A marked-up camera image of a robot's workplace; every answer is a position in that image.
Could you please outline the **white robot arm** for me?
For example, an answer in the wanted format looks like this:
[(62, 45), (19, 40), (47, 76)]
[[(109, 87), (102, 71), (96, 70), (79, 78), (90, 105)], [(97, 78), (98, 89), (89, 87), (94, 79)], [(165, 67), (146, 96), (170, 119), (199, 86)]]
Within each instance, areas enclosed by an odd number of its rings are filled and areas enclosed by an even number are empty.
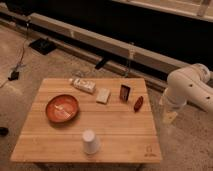
[(213, 88), (207, 85), (209, 80), (209, 69), (199, 63), (172, 71), (159, 101), (163, 106), (163, 122), (171, 124), (188, 101), (213, 113)]

